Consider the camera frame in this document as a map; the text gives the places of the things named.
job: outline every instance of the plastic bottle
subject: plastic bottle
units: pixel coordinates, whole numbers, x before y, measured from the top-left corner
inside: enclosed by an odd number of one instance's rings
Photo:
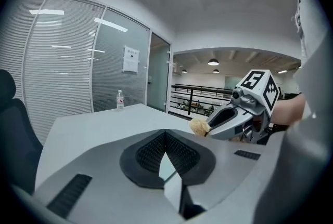
[[[117,94],[117,110],[123,110],[124,109],[124,96],[121,90],[118,90]]]

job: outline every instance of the chair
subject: chair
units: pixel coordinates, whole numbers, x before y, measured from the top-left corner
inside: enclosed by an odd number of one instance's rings
[[[34,192],[43,146],[37,139],[10,73],[0,70],[0,155],[7,180],[29,194]]]

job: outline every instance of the table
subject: table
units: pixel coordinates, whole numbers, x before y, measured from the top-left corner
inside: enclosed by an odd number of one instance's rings
[[[193,133],[189,121],[143,104],[59,117],[46,139],[37,168],[35,188],[49,176],[90,148],[156,129],[178,129]],[[164,155],[160,177],[168,178],[174,167]]]

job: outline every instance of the glass door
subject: glass door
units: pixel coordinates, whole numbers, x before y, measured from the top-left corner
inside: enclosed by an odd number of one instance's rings
[[[167,103],[170,45],[155,34],[151,35],[147,106],[165,112]]]

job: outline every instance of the sponge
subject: sponge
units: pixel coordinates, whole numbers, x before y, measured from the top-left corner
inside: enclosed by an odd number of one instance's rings
[[[198,118],[193,118],[189,123],[189,127],[191,128],[194,134],[200,136],[206,136],[206,134],[211,129],[211,127],[206,121],[200,120]]]

